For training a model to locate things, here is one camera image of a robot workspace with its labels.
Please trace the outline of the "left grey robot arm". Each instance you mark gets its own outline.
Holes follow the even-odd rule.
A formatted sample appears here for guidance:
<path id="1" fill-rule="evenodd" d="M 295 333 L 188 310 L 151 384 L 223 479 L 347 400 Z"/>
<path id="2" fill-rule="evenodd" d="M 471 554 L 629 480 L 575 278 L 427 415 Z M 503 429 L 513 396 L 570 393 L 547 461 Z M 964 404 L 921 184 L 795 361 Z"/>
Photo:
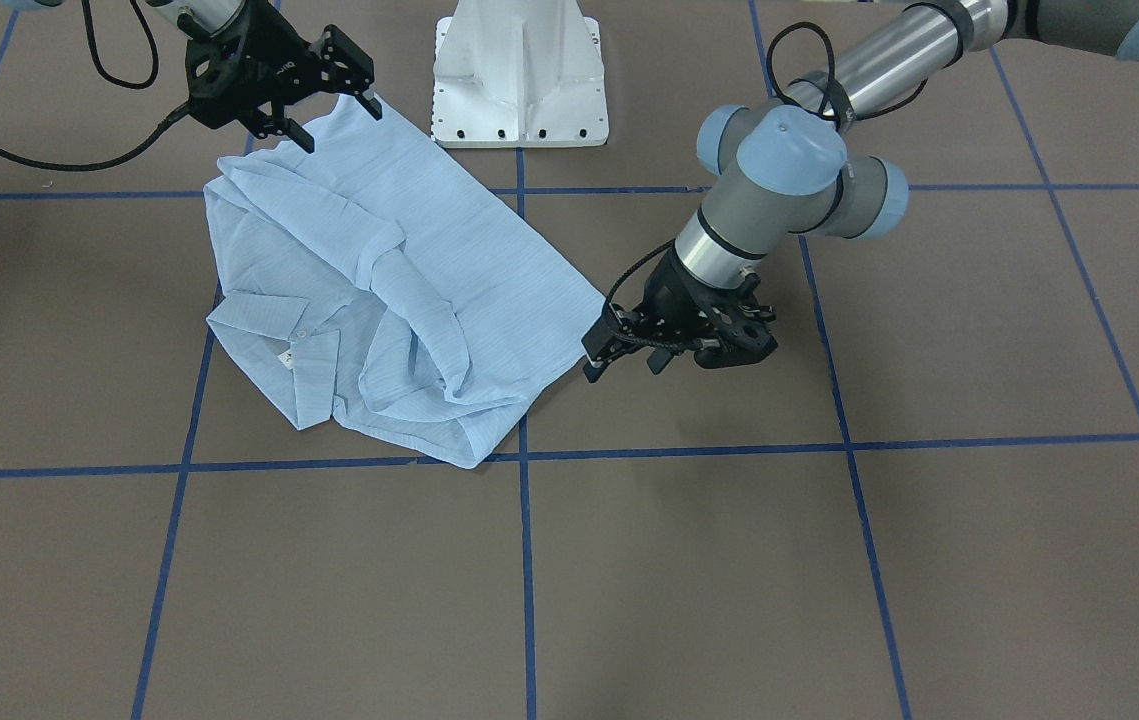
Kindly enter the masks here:
<path id="1" fill-rule="evenodd" d="M 787 236 L 874 240 L 906 214 L 901 169 L 853 158 L 844 133 L 906 108 L 931 77 L 972 54 L 1022 38 L 1139 62 L 1139 1 L 916 1 L 820 68 L 787 83 L 767 65 L 770 97 L 726 105 L 700 126 L 697 156 L 715 182 L 632 309 L 604 300 L 584 334 L 584 377 L 648 350 L 662 373 L 691 354 L 705 369 L 761 363 L 778 346 L 775 310 L 756 297 L 757 264 Z"/>

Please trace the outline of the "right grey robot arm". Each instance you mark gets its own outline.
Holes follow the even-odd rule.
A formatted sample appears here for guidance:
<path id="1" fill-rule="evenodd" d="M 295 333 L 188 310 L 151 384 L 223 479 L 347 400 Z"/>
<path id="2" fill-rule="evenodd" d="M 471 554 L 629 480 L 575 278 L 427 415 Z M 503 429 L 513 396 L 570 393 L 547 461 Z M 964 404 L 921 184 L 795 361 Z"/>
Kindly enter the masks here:
<path id="1" fill-rule="evenodd" d="M 202 126 L 239 123 L 257 138 L 290 138 L 304 152 L 316 142 L 287 115 L 316 95 L 344 95 L 372 118 L 383 106 L 374 92 L 374 63 L 339 27 L 308 41 L 269 1 L 136 1 L 185 36 L 188 115 Z"/>

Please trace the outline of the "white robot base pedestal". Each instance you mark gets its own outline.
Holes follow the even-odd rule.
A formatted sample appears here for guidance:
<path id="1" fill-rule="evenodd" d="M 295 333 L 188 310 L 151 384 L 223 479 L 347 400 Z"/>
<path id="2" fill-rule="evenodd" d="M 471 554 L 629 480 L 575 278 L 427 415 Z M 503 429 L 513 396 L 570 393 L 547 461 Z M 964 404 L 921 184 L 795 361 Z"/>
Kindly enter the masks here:
<path id="1" fill-rule="evenodd" d="M 577 1 L 460 1 L 433 38 L 437 145 L 577 149 L 609 140 L 600 24 Z"/>

